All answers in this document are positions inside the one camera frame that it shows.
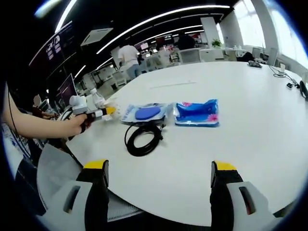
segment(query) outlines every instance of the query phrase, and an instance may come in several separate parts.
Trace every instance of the white round table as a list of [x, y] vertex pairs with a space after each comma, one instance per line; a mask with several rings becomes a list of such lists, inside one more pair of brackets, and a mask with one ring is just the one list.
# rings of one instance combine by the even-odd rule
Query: white round table
[[[300, 80], [299, 76], [287, 73]], [[67, 143], [82, 163], [109, 160], [109, 189], [134, 206], [169, 220], [210, 226], [213, 160], [237, 167], [276, 212], [299, 195], [307, 177], [308, 104], [268, 66], [241, 62], [181, 65], [142, 74], [111, 99], [129, 103], [218, 99], [218, 128], [177, 127], [167, 119], [164, 139], [147, 156], [124, 145], [128, 126], [98, 121]]]

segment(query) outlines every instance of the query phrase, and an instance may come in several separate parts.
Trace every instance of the window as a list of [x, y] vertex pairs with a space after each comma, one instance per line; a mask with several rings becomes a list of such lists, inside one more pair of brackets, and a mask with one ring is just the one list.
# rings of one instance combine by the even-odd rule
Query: window
[[240, 0], [234, 6], [234, 11], [244, 45], [265, 48], [262, 26], [251, 0]]
[[270, 15], [275, 26], [280, 53], [308, 68], [308, 58], [296, 32], [278, 10], [270, 10]]
[[216, 24], [216, 28], [217, 28], [217, 31], [218, 31], [219, 40], [221, 41], [222, 44], [224, 44], [223, 36], [222, 36], [222, 32], [221, 32], [221, 28], [220, 28], [219, 23]]

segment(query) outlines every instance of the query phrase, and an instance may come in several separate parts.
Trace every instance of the blue mouse pad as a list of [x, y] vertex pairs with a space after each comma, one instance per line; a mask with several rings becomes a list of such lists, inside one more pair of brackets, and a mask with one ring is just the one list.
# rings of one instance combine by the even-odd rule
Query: blue mouse pad
[[144, 107], [140, 108], [135, 113], [135, 118], [137, 120], [146, 120], [154, 117], [158, 113], [160, 113], [160, 107]]

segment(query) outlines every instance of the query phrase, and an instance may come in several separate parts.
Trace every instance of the pink flower print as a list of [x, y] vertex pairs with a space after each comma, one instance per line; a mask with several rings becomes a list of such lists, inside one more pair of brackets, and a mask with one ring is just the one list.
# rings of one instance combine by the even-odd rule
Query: pink flower print
[[210, 114], [210, 115], [208, 115], [207, 121], [208, 122], [218, 121], [218, 115], [217, 114]]
[[188, 106], [190, 106], [192, 103], [182, 102], [182, 104], [183, 104], [185, 107], [188, 107]]

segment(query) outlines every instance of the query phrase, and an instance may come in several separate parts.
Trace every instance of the potted plant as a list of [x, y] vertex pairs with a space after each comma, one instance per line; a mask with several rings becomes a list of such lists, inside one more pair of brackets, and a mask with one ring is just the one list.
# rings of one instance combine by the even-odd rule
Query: potted plant
[[221, 47], [221, 42], [220, 42], [220, 40], [219, 40], [219, 39], [214, 39], [214, 40], [212, 41], [212, 46], [213, 46], [213, 47]]

